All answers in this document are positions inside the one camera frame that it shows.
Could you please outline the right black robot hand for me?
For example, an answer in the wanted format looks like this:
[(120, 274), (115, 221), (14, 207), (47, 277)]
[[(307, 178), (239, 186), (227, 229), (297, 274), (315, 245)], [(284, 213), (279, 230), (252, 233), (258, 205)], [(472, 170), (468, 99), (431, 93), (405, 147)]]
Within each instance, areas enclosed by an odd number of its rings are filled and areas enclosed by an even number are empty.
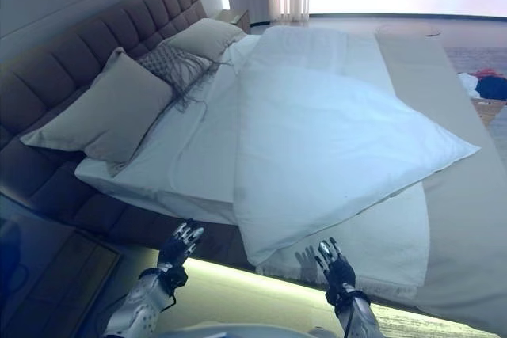
[(356, 274), (339, 249), (337, 241), (332, 237), (322, 240), (317, 250), (314, 258), (327, 280), (329, 290), (335, 294), (344, 294), (348, 287), (355, 288)]

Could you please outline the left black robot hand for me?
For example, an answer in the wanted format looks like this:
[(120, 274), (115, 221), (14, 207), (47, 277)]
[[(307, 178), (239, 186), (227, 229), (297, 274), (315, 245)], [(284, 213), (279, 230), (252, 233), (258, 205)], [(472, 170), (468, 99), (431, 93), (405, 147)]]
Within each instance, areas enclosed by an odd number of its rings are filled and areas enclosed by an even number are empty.
[(203, 233), (201, 224), (192, 218), (185, 220), (159, 250), (157, 267), (165, 272), (170, 268), (181, 267), (195, 251)]

